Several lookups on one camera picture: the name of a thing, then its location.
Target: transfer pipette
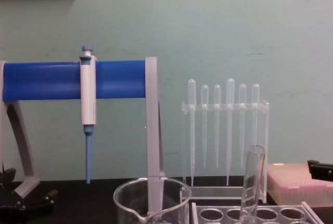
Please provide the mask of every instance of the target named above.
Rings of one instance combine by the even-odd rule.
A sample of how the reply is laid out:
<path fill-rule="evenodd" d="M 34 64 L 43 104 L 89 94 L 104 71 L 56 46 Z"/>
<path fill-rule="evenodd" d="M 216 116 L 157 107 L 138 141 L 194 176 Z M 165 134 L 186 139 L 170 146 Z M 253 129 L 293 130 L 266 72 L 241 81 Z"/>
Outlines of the transfer pipette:
<path fill-rule="evenodd" d="M 195 171 L 195 151 L 196 151 L 196 131 L 195 131 L 195 110 L 196 110 L 196 82 L 194 79 L 188 80 L 188 106 L 190 118 L 190 172 L 191 186 L 193 186 L 193 177 Z"/>
<path fill-rule="evenodd" d="M 229 185 L 229 175 L 231 167 L 232 138 L 233 138 L 233 104 L 235 98 L 235 80 L 229 78 L 227 81 L 226 103 L 228 107 L 227 118 L 227 186 Z"/>
<path fill-rule="evenodd" d="M 207 85 L 201 87 L 201 106 L 202 106 L 202 150 L 203 167 L 206 167 L 207 156 L 207 105 L 209 103 L 209 88 Z"/>
<path fill-rule="evenodd" d="M 257 145 L 258 142 L 258 104 L 260 99 L 260 87 L 255 83 L 252 85 L 251 102 L 253 107 L 252 113 L 252 144 Z"/>
<path fill-rule="evenodd" d="M 215 107 L 215 155 L 216 167 L 219 167 L 219 143 L 220 143 L 220 104 L 221 104 L 221 87 L 214 86 L 214 107 Z"/>
<path fill-rule="evenodd" d="M 246 85 L 242 83 L 239 86 L 238 103 L 239 111 L 239 148 L 240 148 L 240 165 L 243 167 L 244 158 L 244 139 L 245 139 L 245 103 L 246 103 Z"/>

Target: test tube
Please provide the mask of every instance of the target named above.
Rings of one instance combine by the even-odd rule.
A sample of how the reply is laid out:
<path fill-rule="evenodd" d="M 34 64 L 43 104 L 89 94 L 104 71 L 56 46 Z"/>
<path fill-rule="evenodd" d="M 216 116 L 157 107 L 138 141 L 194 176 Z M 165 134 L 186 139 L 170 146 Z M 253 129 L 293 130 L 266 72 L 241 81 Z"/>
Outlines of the test tube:
<path fill-rule="evenodd" d="M 239 224 L 256 223 L 264 160 L 265 149 L 263 147 L 255 145 L 249 147 L 241 196 Z"/>
<path fill-rule="evenodd" d="M 202 106 L 202 150 L 203 167 L 206 167 L 207 156 L 207 105 L 209 104 L 209 88 L 207 85 L 201 87 L 201 106 Z"/>
<path fill-rule="evenodd" d="M 226 103 L 228 107 L 227 116 L 227 186 L 229 186 L 229 175 L 231 168 L 231 156 L 232 156 L 232 135 L 233 135 L 233 104 L 235 98 L 235 80 L 229 78 L 227 80 L 227 92 L 226 92 Z"/>
<path fill-rule="evenodd" d="M 258 104 L 260 100 L 260 87 L 255 83 L 252 85 L 251 102 L 253 107 L 252 113 L 252 144 L 258 143 Z"/>
<path fill-rule="evenodd" d="M 214 85 L 214 107 L 215 107 L 215 155 L 216 167 L 219 167 L 219 143 L 220 143 L 220 104 L 221 104 L 221 87 Z"/>
<path fill-rule="evenodd" d="M 194 79 L 188 80 L 188 106 L 190 118 L 190 172 L 191 172 L 191 185 L 193 186 L 194 172 L 195 172 L 195 110 L 197 105 L 196 99 L 196 82 Z"/>
<path fill-rule="evenodd" d="M 245 103 L 246 103 L 246 85 L 242 83 L 239 86 L 238 103 L 239 111 L 239 149 L 240 149 L 240 165 L 244 164 L 244 142 L 245 142 Z"/>

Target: pipette tip box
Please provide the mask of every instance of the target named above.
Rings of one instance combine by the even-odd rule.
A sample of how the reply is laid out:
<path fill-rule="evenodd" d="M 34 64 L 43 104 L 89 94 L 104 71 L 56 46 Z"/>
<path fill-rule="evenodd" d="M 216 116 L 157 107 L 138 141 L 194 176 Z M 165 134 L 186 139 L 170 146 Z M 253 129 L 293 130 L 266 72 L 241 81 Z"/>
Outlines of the pipette tip box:
<path fill-rule="evenodd" d="M 269 164 L 267 192 L 278 205 L 333 206 L 333 182 L 312 179 L 307 163 Z"/>

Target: pipette stand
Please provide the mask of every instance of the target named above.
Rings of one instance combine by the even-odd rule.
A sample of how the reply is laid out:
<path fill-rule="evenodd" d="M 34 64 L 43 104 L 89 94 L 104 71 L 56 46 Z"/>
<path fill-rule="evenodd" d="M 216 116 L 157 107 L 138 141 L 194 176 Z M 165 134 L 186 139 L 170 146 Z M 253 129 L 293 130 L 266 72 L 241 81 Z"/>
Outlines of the pipette stand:
<path fill-rule="evenodd" d="M 206 85 L 201 84 L 205 87 L 205 92 L 208 89 Z M 225 170 L 225 157 L 226 157 L 226 150 L 227 150 L 227 136 L 228 131 L 227 130 L 227 117 L 229 117 L 228 113 L 230 113 L 230 109 L 232 109 L 233 114 L 233 126 L 231 127 L 231 133 L 232 133 L 232 154 L 235 154 L 235 150 L 239 149 L 239 136 L 238 133 L 240 132 L 240 124 L 237 122 L 237 117 L 240 115 L 240 112 L 243 111 L 246 114 L 246 121 L 245 121 L 245 127 L 243 123 L 243 129 L 245 129 L 245 138 L 243 140 L 245 141 L 245 147 L 249 147 L 250 145 L 260 145 L 262 146 L 266 151 L 266 158 L 264 161 L 264 168 L 263 168 L 263 176 L 262 176 L 262 183 L 260 188 L 260 199 L 266 203 L 266 191 L 267 191 L 267 154 L 268 154 L 268 122 L 269 122 L 269 112 L 270 112 L 270 105 L 265 100 L 260 100 L 260 90 L 259 85 L 254 84 L 254 91 L 257 92 L 255 97 L 252 95 L 252 102 L 251 103 L 220 103 L 216 104 L 216 102 L 206 104 L 202 102 L 197 102 L 196 105 L 187 105 L 185 103 L 182 103 L 182 155 L 183 155 L 183 181 L 187 182 L 191 185 L 192 182 L 189 183 L 189 181 L 186 181 L 187 177 L 190 177 L 190 156 L 192 155 L 191 152 L 193 151 L 191 147 L 191 141 L 190 141 L 190 132 L 191 127 L 190 125 L 194 125 L 195 127 L 195 173 L 194 177 L 196 176 L 202 176 L 204 174 L 205 176 L 225 176 L 226 170 Z M 197 98 L 200 98 L 200 95 L 198 93 L 195 95 Z M 190 122 L 190 107 L 195 112 L 195 121 L 196 123 L 193 124 Z M 212 150 L 215 149 L 214 145 L 214 124 L 213 126 L 209 125 L 214 119 L 214 116 L 216 116 L 216 110 L 218 109 L 218 114 L 220 115 L 219 118 L 219 146 L 220 150 L 218 152 L 219 157 L 218 163 L 219 166 L 216 166 L 216 157 L 215 153 L 212 152 Z M 202 119 L 204 117 L 203 111 L 206 111 L 205 119 L 208 117 L 208 121 L 206 120 L 206 123 L 204 125 L 201 125 Z M 207 131 L 208 135 L 204 134 L 202 135 L 203 131 Z M 207 140 L 207 150 L 210 147 L 211 155 L 207 155 L 207 161 L 203 162 L 203 159 L 198 159 L 198 154 L 202 154 L 202 150 L 205 150 L 202 148 L 202 136 L 205 136 Z M 244 153 L 236 152 L 238 156 L 245 156 L 246 155 L 246 148 L 244 149 Z M 237 172 L 234 172 L 231 169 L 230 175 L 231 176 L 243 176 L 245 171 L 245 164 L 242 164 L 242 162 L 239 161 L 240 159 L 232 159 L 232 169 L 237 170 Z M 196 178 L 194 178 L 194 186 L 191 186 L 192 190 L 192 199 L 196 200 L 240 200 L 241 194 L 242 194 L 242 187 L 241 186 L 226 186 L 226 185 L 220 185 L 216 186 L 195 186 Z"/>
<path fill-rule="evenodd" d="M 25 198 L 38 184 L 21 100 L 80 99 L 80 63 L 0 62 L 0 172 L 3 172 L 3 144 L 6 114 L 11 123 L 24 170 L 24 180 L 15 189 Z M 97 61 L 97 98 L 145 98 L 147 119 L 148 177 L 164 176 L 161 123 L 158 98 L 157 59 L 140 61 Z M 161 187 L 148 183 L 149 210 L 161 207 Z"/>

